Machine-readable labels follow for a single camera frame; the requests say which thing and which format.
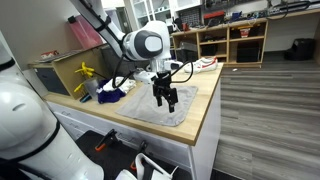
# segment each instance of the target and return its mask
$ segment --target yellow toy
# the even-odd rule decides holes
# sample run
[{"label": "yellow toy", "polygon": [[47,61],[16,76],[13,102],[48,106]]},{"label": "yellow toy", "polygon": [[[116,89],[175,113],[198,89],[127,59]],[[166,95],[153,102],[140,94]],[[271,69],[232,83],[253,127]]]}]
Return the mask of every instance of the yellow toy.
[{"label": "yellow toy", "polygon": [[[86,66],[86,63],[85,62],[82,62],[81,64],[81,69],[78,69],[75,71],[75,73],[77,72],[80,72],[86,79],[89,79],[93,76],[93,73],[94,73],[94,69],[93,68],[89,68]],[[83,83],[79,84],[79,86],[77,86],[75,89],[74,89],[74,92],[77,92],[79,91],[80,89],[83,90]]]}]

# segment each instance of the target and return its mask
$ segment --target blue object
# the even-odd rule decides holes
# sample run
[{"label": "blue object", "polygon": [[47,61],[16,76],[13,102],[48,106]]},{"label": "blue object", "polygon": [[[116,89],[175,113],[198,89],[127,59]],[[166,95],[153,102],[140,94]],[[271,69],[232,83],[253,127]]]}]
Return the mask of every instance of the blue object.
[{"label": "blue object", "polygon": [[90,99],[92,99],[92,97],[90,96],[89,93],[87,93],[86,95],[84,95],[84,96],[80,99],[80,102],[81,102],[81,103],[85,103],[85,102],[89,101]]},{"label": "blue object", "polygon": [[[100,81],[98,88],[103,88],[103,86],[107,84],[109,81],[110,79]],[[98,102],[100,104],[108,103],[108,102],[114,103],[114,102],[118,102],[120,98],[124,96],[126,96],[126,93],[122,92],[119,88],[109,92],[102,91],[101,93],[98,93]]]}]

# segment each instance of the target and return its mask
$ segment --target towel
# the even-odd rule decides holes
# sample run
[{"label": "towel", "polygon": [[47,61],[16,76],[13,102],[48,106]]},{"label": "towel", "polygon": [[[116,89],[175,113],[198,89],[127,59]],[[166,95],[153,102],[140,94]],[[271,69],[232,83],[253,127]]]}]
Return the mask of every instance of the towel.
[{"label": "towel", "polygon": [[175,104],[173,113],[169,112],[168,102],[163,97],[162,106],[158,107],[152,85],[143,85],[116,113],[154,124],[177,126],[184,121],[198,88],[195,86],[176,88],[179,102]]}]

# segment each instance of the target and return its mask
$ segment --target wooden floor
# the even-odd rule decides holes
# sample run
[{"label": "wooden floor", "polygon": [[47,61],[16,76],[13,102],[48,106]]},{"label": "wooden floor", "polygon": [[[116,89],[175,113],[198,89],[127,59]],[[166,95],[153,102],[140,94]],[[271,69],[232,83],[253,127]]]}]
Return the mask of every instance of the wooden floor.
[{"label": "wooden floor", "polygon": [[243,179],[320,179],[320,66],[267,55],[222,75],[214,169]]}]

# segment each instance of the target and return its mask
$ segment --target white shoe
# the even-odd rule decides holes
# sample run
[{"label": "white shoe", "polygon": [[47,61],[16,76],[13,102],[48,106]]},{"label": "white shoe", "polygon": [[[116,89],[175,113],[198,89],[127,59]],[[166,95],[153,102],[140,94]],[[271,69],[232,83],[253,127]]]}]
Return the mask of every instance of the white shoe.
[{"label": "white shoe", "polygon": [[[192,64],[194,73],[199,73],[203,71],[213,71],[218,67],[218,59],[215,56],[212,58],[201,58],[196,62],[193,62]],[[184,66],[184,72],[191,73],[190,63]]]}]

